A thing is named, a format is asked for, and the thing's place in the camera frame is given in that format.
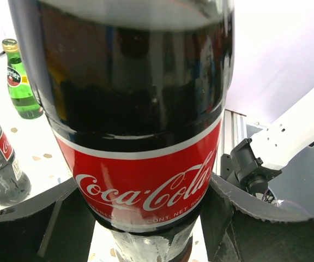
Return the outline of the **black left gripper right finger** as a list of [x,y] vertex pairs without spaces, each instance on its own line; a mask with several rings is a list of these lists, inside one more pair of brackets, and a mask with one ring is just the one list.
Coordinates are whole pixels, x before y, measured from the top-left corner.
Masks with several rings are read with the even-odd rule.
[[202,202],[209,261],[314,261],[314,218],[261,201],[216,174]]

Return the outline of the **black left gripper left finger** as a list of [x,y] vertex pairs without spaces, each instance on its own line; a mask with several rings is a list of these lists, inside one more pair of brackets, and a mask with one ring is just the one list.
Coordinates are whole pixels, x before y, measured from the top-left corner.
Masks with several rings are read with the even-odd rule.
[[94,226],[70,178],[0,210],[0,261],[87,261]]

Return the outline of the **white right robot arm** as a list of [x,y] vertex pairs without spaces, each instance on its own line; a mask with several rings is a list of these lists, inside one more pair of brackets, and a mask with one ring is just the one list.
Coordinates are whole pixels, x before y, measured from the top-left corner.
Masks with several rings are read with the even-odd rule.
[[313,142],[314,88],[269,126],[224,154],[220,176],[251,195],[267,195],[269,181]]

